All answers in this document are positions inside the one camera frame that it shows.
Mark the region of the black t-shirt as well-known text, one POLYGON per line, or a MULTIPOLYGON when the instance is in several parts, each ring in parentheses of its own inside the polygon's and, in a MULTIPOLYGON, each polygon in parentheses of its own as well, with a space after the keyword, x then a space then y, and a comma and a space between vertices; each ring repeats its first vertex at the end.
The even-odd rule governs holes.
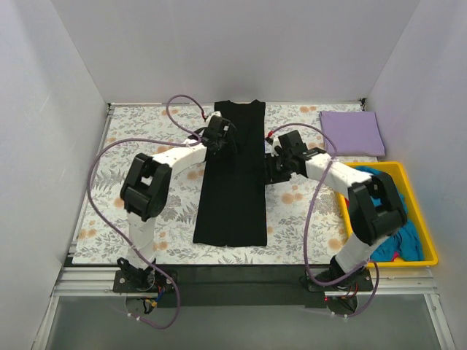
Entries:
POLYGON ((207 157, 193 243, 266 246, 266 104, 218 101, 214 110, 234 125, 237 152, 229 147, 220 157, 207 157))

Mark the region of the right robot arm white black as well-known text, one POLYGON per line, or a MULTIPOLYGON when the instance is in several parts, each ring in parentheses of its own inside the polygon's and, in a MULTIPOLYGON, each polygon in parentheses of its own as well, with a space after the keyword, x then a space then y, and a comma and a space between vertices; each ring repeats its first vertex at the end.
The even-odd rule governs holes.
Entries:
POLYGON ((352 235, 331 258, 327 270, 306 274, 320 287, 350 288, 371 254, 407 223, 393 178, 385 172, 370 174, 340 163, 319 147, 310 149, 298 131, 281 136, 269 133, 266 142, 271 145, 271 152, 265 155, 267 184, 286 182, 298 174, 347 200, 352 235))

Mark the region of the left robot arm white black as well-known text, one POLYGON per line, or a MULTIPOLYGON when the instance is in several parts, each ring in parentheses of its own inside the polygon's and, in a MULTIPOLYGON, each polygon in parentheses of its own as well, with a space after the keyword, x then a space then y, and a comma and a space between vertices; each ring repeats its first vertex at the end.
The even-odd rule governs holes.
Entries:
POLYGON ((128 219, 131 248, 117 260, 127 282, 141 291, 154 290, 158 274, 148 265, 155 262, 153 249, 156 217, 166 206, 171 180, 191 166, 203 163, 208 155, 236 152, 234 124, 213 112, 207 126, 198 129, 181 145, 155 155, 138 154, 129 168, 120 191, 128 219))

